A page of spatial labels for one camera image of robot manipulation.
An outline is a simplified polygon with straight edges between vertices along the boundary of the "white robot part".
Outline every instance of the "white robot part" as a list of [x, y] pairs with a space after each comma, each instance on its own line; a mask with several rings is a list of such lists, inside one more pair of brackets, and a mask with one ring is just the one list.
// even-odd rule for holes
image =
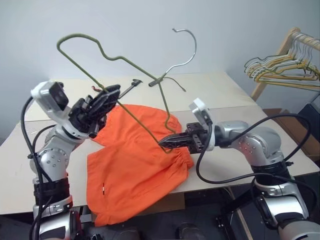
[[211, 134], [211, 139], [209, 142], [209, 146], [207, 147], [207, 151], [212, 151], [215, 147], [216, 144], [216, 137], [215, 137], [215, 121], [213, 120], [209, 108], [205, 105], [205, 103], [200, 99], [196, 98], [190, 105], [189, 105], [190, 110], [196, 117], [196, 119], [199, 121], [199, 123], [203, 126], [204, 129], [208, 130], [208, 125], [206, 123], [205, 117], [203, 112], [206, 112], [208, 116], [210, 116], [210, 119], [212, 121], [212, 134]]

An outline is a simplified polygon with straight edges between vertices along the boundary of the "wrinkled fabric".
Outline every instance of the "wrinkled fabric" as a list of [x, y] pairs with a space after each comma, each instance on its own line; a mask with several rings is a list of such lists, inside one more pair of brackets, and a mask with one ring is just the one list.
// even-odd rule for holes
[[[140, 105], [126, 107], [158, 140], [172, 134], [164, 126], [165, 111]], [[168, 126], [177, 133], [182, 130], [173, 115]], [[148, 208], [186, 180], [194, 164], [186, 147], [164, 153], [120, 106], [108, 114], [106, 127], [94, 141], [104, 148], [87, 157], [86, 198], [97, 215], [97, 227], [126, 221]]]

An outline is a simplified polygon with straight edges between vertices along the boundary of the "silver hanger hook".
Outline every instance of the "silver hanger hook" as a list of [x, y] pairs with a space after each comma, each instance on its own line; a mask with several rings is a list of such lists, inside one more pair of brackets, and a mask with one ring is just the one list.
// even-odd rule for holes
[[179, 30], [176, 30], [175, 28], [172, 28], [172, 30], [175, 32], [175, 33], [179, 33], [179, 32], [187, 32], [191, 35], [191, 37], [193, 38], [193, 41], [194, 41], [194, 51], [193, 51], [193, 54], [192, 56], [189, 58], [188, 61], [184, 62], [184, 63], [180, 63], [180, 64], [176, 64], [176, 65], [172, 65], [171, 67], [168, 68], [167, 71], [165, 71], [164, 73], [164, 76], [168, 74], [168, 72], [171, 71], [171, 69], [175, 68], [175, 67], [180, 67], [180, 66], [183, 66], [183, 65], [186, 65], [188, 63], [190, 63], [190, 61], [195, 57], [196, 55], [196, 52], [197, 52], [197, 40], [196, 40], [196, 37], [195, 35], [188, 29], [179, 29]]

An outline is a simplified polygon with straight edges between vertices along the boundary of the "wall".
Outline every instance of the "wall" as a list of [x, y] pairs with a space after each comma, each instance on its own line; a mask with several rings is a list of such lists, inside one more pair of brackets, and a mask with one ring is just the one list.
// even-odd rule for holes
[[[38, 82], [86, 78], [56, 50], [57, 40], [70, 33], [92, 35], [110, 56], [125, 55], [161, 74], [191, 54], [191, 38], [171, 31], [188, 28], [197, 38], [196, 57], [172, 72], [226, 71], [250, 94], [255, 84], [244, 74], [244, 63], [275, 53], [291, 27], [319, 37], [319, 10], [319, 0], [0, 0], [0, 137], [18, 122]], [[97, 77], [139, 74], [123, 62], [104, 61], [86, 40], [62, 47]], [[296, 112], [313, 95], [268, 86], [258, 103]]]

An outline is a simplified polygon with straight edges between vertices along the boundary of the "table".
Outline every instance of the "table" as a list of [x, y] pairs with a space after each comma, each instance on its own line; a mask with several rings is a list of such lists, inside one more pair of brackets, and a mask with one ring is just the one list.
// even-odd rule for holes
[[[174, 82], [164, 81], [163, 88], [167, 96], [169, 108], [173, 115], [175, 115], [183, 128], [186, 127], [186, 123], [196, 122], [196, 118], [193, 116], [188, 105], [191, 101], [200, 97], [207, 106], [210, 108], [211, 115], [214, 121], [229, 121], [229, 120], [242, 120], [249, 124], [253, 124], [258, 120], [264, 118], [266, 115], [256, 103], [245, 94], [245, 92], [225, 73], [217, 72], [211, 74], [186, 74], [175, 76], [179, 80], [180, 84], [187, 90], [187, 95], [180, 95], [177, 93], [179, 89], [170, 92], [166, 89], [176, 88]], [[70, 91], [69, 84], [65, 82], [66, 94], [70, 97], [70, 102], [76, 101], [77, 93], [81, 92], [80, 97], [88, 94], [89, 84], [83, 81], [87, 85], [86, 91], [83, 90], [83, 85], [78, 84], [77, 91]], [[126, 101], [132, 101], [132, 103], [143, 103], [144, 94], [146, 91], [141, 91], [139, 88], [135, 88], [127, 95], [127, 99], [124, 97], [124, 103]], [[157, 88], [152, 87], [151, 91], [156, 91]], [[184, 100], [171, 103], [172, 100], [181, 97]], [[148, 101], [148, 106], [154, 107], [155, 105], [161, 105], [158, 100]], [[37, 110], [37, 106], [33, 105], [27, 114], [28, 121], [26, 122], [26, 129], [32, 140], [37, 132], [51, 124], [54, 124], [52, 120]], [[264, 126], [275, 129], [282, 140], [282, 151], [284, 155], [291, 152], [297, 145], [286, 134], [286, 132], [274, 121], [270, 120], [263, 124]], [[46, 134], [42, 134], [38, 140], [39, 149], [44, 142]], [[70, 163], [67, 168], [69, 173], [70, 193], [73, 196], [74, 206], [86, 205], [86, 189], [87, 189], [87, 154], [98, 151], [102, 147], [91, 140], [86, 140], [81, 146], [79, 146], [70, 157]], [[0, 181], [1, 181], [1, 197], [0, 197], [0, 214], [9, 213], [21, 213], [29, 212], [34, 205], [33, 185], [32, 179], [35, 176], [29, 167], [29, 160], [26, 158], [28, 155], [28, 149], [21, 133], [21, 126], [18, 123], [8, 139], [0, 147], [0, 154], [2, 156], [2, 165], [0, 168]], [[194, 162], [198, 158], [198, 154], [192, 155]], [[308, 173], [314, 173], [319, 171], [319, 168], [300, 150], [292, 157], [294, 165], [289, 168], [292, 175], [303, 175]], [[220, 149], [216, 147], [213, 151], [207, 152], [200, 166], [201, 174], [212, 180], [224, 180], [231, 177], [237, 177], [243, 174], [251, 173], [252, 170], [245, 160], [245, 157], [234, 149]], [[249, 178], [239, 181], [231, 182], [228, 184], [213, 185], [201, 181], [197, 175], [195, 167], [190, 169], [188, 179], [178, 186], [173, 193], [181, 193], [187, 191], [195, 191], [209, 188], [220, 188], [223, 186], [239, 185], [249, 183]]]

